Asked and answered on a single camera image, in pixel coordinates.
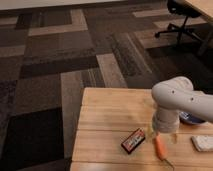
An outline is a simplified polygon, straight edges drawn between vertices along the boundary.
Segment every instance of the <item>gray carpet tile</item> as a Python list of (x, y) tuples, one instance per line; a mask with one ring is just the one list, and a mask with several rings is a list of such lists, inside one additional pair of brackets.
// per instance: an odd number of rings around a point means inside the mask
[(14, 116), (1, 159), (1, 170), (17, 170), (63, 158), (61, 108)]
[(16, 30), (14, 25), (0, 26), (0, 47), (26, 44), (28, 30)]
[(0, 82), (0, 158), (7, 135), (7, 126), (13, 112), (16, 81)]
[(23, 56), (0, 58), (0, 82), (19, 79)]
[(13, 115), (61, 107), (60, 75), (20, 79)]
[(36, 12), (32, 15), (32, 27), (48, 27), (56, 25), (71, 24), (71, 15), (69, 10), (49, 10)]
[(70, 158), (56, 160), (53, 162), (20, 169), (18, 171), (69, 171), (70, 160)]

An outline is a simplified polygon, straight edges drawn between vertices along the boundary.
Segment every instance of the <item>small white object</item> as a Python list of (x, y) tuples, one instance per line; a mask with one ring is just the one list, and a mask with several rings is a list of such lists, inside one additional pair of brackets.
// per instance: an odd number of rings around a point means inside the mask
[(213, 136), (192, 136), (192, 142), (198, 151), (213, 151)]

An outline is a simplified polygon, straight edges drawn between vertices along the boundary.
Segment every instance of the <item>table leg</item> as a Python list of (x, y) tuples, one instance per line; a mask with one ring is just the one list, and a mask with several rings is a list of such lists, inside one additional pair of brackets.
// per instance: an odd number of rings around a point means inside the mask
[(204, 42), (202, 43), (200, 49), (198, 50), (198, 55), (202, 56), (208, 46), (208, 43), (211, 41), (213, 37), (213, 29), (209, 32), (209, 34), (207, 35), (207, 37), (205, 38)]

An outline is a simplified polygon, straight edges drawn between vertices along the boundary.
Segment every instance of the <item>wooden plank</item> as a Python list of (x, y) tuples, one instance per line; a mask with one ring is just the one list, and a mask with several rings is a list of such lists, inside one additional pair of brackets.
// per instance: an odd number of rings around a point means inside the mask
[[(146, 129), (152, 121), (155, 108), (144, 104), (141, 108), (119, 107), (90, 107), (81, 108), (79, 130), (104, 130), (104, 131), (134, 131), (137, 128)], [(213, 125), (205, 123), (189, 126), (180, 124), (179, 133), (212, 134)]]
[[(81, 163), (73, 162), (70, 171), (171, 171), (171, 168), (164, 165), (136, 165), (136, 164), (109, 164), (109, 163)], [(207, 167), (175, 167), (175, 171), (211, 171)]]
[[(128, 155), (120, 144), (129, 134), (130, 132), (78, 131), (73, 161), (164, 165), (157, 158), (152, 141), (145, 141)], [(179, 134), (176, 144), (167, 134), (162, 137), (168, 149), (168, 159), (174, 166), (213, 167), (213, 153), (197, 152), (190, 134)]]
[(153, 107), (150, 90), (86, 88), (82, 101), (84, 106), (143, 108), (143, 104)]

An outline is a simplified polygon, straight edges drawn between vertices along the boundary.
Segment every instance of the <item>office chair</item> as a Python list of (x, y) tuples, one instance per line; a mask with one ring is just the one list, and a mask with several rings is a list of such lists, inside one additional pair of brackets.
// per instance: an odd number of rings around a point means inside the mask
[(186, 35), (190, 36), (192, 39), (202, 42), (202, 40), (194, 33), (193, 28), (186, 28), (186, 23), (187, 23), (187, 20), (189, 17), (197, 18), (201, 14), (198, 13), (197, 11), (195, 11), (194, 9), (190, 8), (189, 6), (182, 4), (182, 3), (178, 3), (175, 0), (168, 0), (167, 7), (168, 7), (169, 12), (172, 14), (186, 16), (185, 20), (184, 20), (182, 26), (177, 26), (177, 25), (170, 23), (167, 27), (167, 30), (155, 33), (155, 37), (159, 38), (160, 34), (162, 34), (162, 33), (178, 33), (177, 45), (180, 44), (182, 34), (186, 34)]

